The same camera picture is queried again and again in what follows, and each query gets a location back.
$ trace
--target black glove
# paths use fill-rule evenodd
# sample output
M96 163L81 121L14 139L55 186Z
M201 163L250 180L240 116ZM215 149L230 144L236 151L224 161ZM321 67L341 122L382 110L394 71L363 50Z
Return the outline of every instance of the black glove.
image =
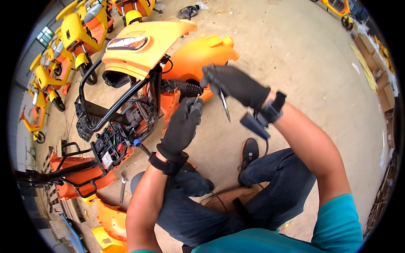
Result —
M219 95L221 89L224 96L232 96L244 106L257 111L261 109L271 90L233 66L211 65L203 67L202 72L204 74L200 82L202 88L209 84L211 91L216 95Z
M204 100L199 98L184 98L173 113L167 125L166 133L161 143L156 147L167 160L176 162L180 152L190 145L196 135L197 125L201 123Z

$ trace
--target shock absorber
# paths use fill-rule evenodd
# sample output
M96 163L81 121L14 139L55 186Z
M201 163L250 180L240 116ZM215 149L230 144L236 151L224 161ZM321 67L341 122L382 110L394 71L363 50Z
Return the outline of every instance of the shock absorber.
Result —
M169 79L169 80L163 80L163 88L165 92L173 92L175 88L177 88L182 95L185 96L190 96L190 97L195 97L198 94L203 93L203 89L193 83L185 82L180 79Z

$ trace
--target dark jeans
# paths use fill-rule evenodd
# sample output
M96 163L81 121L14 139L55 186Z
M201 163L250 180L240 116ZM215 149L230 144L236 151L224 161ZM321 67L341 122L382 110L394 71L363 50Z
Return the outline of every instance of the dark jeans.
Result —
M132 178L132 193L143 173ZM302 213L316 180L290 148L256 159L240 179L245 185L270 182L245 205L257 227L269 230ZM157 224L191 247L247 229L237 213L220 213L189 198L208 192L207 180L198 173L181 171L174 179L169 178Z

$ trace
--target teal shirt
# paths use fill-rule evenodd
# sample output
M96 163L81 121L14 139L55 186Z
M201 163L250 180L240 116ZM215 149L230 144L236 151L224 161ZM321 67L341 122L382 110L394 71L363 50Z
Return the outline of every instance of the teal shirt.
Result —
M311 242L262 228L252 228L204 243L194 248L192 253L356 252L362 241L361 224L353 196L344 194L319 209Z

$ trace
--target person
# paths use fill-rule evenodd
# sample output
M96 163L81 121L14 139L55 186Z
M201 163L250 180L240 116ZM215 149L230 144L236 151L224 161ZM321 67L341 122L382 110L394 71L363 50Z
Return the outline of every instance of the person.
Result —
M209 84L214 94L221 89L225 96L264 115L267 105L283 100L233 66L204 67L203 73L202 87ZM191 143L203 104L199 99L193 105L194 100L183 100L171 117L157 145L160 162L176 161ZM361 224L337 147L304 114L288 102L280 104L278 113L272 114L273 125L291 147L259 158L254 139L247 139L243 145L239 183L249 186L269 182L244 205L250 223L239 212L220 213L191 200L190 196L203 196L213 190L212 182L199 173L182 169L168 178L161 168L150 165L131 181L133 195L126 216L128 252L162 252L155 224L174 239L194 247L192 253L356 252L362 245ZM319 211L311 242L278 234L280 225L303 212L315 180Z

